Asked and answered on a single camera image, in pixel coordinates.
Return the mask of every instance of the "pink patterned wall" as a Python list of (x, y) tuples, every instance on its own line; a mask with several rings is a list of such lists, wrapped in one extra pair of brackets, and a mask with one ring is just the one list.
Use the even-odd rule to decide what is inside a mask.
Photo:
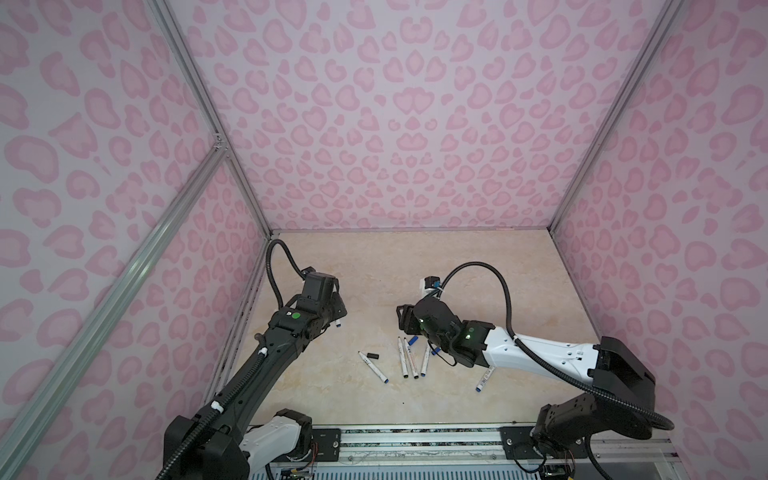
[(174, 0), (275, 228), (548, 225), (661, 0)]
[(154, 478), (165, 427), (202, 405), (258, 231), (222, 165), (21, 479)]
[(147, 13), (0, 6), (0, 435), (212, 144)]
[(692, 480), (768, 473), (765, 2), (692, 2), (557, 242)]

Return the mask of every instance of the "whiteboard marker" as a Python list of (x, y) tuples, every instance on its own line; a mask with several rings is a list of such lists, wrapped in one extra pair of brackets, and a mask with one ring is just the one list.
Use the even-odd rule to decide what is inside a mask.
[(416, 369), (416, 362), (413, 361), (413, 352), (411, 352), (411, 346), (408, 344), (405, 338), (402, 339), (402, 342), (405, 344), (406, 356), (408, 357), (408, 361), (411, 365), (411, 373), (413, 373), (413, 378), (417, 379), (419, 377), (419, 371)]
[(386, 375), (384, 375), (381, 370), (376, 368), (376, 366), (373, 365), (373, 362), (368, 360), (368, 357), (363, 355), (362, 352), (358, 352), (357, 354), (360, 355), (360, 358), (363, 360), (363, 362), (366, 363), (367, 366), (371, 367), (371, 370), (373, 370), (373, 372), (382, 380), (382, 382), (389, 383), (389, 379), (386, 378)]
[(422, 360), (422, 376), (427, 376), (427, 363), (429, 363), (429, 342), (424, 349), (424, 359)]
[(404, 379), (408, 378), (408, 367), (406, 366), (406, 353), (402, 349), (402, 340), (400, 337), (397, 337), (397, 348), (400, 350), (400, 366), (402, 367), (402, 377)]
[(475, 387), (475, 390), (477, 390), (478, 392), (482, 391), (482, 388), (485, 386), (488, 379), (491, 378), (491, 374), (493, 373), (494, 370), (496, 370), (496, 367), (494, 366), (489, 366), (488, 369), (485, 370), (485, 375), (482, 376), (482, 378), (480, 379), (480, 383), (478, 383), (478, 385)]

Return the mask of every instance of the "beige marble surface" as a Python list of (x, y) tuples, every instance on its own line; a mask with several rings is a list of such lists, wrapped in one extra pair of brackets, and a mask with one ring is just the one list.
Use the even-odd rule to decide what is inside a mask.
[[(578, 394), (558, 380), (515, 369), (496, 369), (481, 393), (475, 385), (485, 369), (449, 367), (432, 357), (426, 377), (404, 379), (400, 369), (395, 307), (419, 300), (419, 279), (445, 278), (457, 265), (480, 260), (498, 268), (509, 285), (517, 333), (562, 342), (596, 343), (568, 274), (544, 230), (398, 233), (284, 233), (280, 236), (300, 268), (314, 266), (339, 278), (349, 314), (310, 343), (275, 384), (254, 417), (265, 423), (290, 408), (315, 424), (535, 422), (546, 403)], [(282, 250), (273, 270), (284, 299), (301, 291)], [(504, 297), (493, 274), (469, 267), (451, 279), (443, 300), (461, 319), (504, 324)], [(266, 276), (238, 368), (256, 346), (276, 300)], [(424, 339), (413, 348), (421, 366)], [(374, 363), (389, 377), (381, 382), (358, 357), (380, 355)]]

